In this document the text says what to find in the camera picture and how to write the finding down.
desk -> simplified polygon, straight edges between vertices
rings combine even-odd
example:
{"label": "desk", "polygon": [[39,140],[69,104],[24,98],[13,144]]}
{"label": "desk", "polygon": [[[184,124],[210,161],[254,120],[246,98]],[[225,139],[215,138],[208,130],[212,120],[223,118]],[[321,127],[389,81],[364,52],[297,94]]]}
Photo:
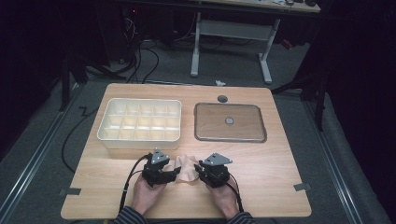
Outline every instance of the desk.
{"label": "desk", "polygon": [[[242,7],[262,7],[284,11],[297,11],[297,12],[320,12],[320,7],[315,5],[309,7],[304,3],[294,3],[292,6],[280,5],[271,1],[259,0],[200,0],[201,2],[218,3],[225,5],[236,5]],[[227,21],[212,21],[201,20],[201,13],[197,13],[196,28],[195,28],[195,46],[192,54],[191,63],[191,76],[198,76],[199,56],[200,56],[200,36],[201,35],[219,35],[224,37],[235,37],[244,39],[253,39],[259,41],[266,41],[265,48],[262,53],[259,53],[259,61],[262,67],[262,75],[266,84],[271,84],[271,74],[267,64],[267,57],[270,52],[271,46],[276,36],[276,31],[280,19],[275,19],[273,25],[253,25],[246,23],[227,22]]]}
{"label": "desk", "polygon": [[[257,105],[267,131],[265,143],[204,142],[194,137],[193,109],[199,102],[217,103],[226,95],[230,104]],[[307,217],[311,207],[303,190],[294,185],[302,183],[289,142],[271,92],[264,88],[170,86],[149,84],[110,84],[92,125],[84,147],[72,189],[79,195],[67,195],[62,209],[66,219],[116,217],[124,182],[135,162],[152,149],[107,149],[96,137],[107,102],[112,98],[177,99],[182,103],[181,137],[179,147],[164,150],[171,161],[177,155],[193,155],[206,159],[213,152],[228,157],[231,174],[236,178],[246,211],[254,217]],[[137,175],[131,179],[126,203],[132,200]],[[202,181],[168,184],[158,204],[150,210],[150,218],[222,217],[211,202],[209,191]]]}

motion capture device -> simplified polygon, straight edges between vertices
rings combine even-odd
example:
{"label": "motion capture device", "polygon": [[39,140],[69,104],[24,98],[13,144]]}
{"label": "motion capture device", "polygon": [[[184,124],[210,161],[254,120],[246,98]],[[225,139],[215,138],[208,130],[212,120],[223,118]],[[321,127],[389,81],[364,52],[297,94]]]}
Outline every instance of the motion capture device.
{"label": "motion capture device", "polygon": [[204,161],[199,161],[199,165],[194,164],[194,167],[200,180],[212,188],[220,188],[230,179],[230,173],[224,164],[232,162],[232,160],[221,156],[219,153],[213,153]]}
{"label": "motion capture device", "polygon": [[148,162],[144,166],[142,176],[151,187],[173,182],[180,173],[181,167],[177,167],[173,171],[163,171],[163,167],[169,163],[170,159],[158,148],[154,148],[154,152],[149,153],[147,159]]}

transparent lid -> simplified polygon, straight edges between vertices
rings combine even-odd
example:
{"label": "transparent lid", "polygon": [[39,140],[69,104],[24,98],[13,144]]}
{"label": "transparent lid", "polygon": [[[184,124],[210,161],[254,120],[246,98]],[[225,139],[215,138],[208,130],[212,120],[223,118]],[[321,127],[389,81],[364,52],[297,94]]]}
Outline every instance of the transparent lid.
{"label": "transparent lid", "polygon": [[267,138],[262,112],[255,105],[195,105],[195,137],[202,141],[257,142]]}

wrist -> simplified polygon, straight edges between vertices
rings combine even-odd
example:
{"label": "wrist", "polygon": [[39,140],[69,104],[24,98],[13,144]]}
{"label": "wrist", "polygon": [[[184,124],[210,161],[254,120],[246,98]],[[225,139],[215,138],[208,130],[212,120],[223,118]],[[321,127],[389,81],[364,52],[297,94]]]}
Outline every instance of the wrist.
{"label": "wrist", "polygon": [[230,220],[239,213],[239,210],[236,208],[236,206],[231,206],[222,209],[221,212],[223,213],[223,215],[227,220]]}
{"label": "wrist", "polygon": [[140,215],[145,215],[145,213],[146,213],[146,211],[147,211],[147,209],[144,207],[144,206],[142,206],[142,205],[139,205],[139,204],[133,204],[132,203],[132,206],[131,206],[136,212],[138,212]]}

person's left hand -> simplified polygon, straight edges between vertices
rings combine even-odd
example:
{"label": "person's left hand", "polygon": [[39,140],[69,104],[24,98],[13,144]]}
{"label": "person's left hand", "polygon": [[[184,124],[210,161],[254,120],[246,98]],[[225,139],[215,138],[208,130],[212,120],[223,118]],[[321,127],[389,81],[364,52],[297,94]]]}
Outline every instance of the person's left hand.
{"label": "person's left hand", "polygon": [[157,202],[166,184],[151,187],[145,178],[140,175],[134,183],[134,197],[132,208],[142,216]]}

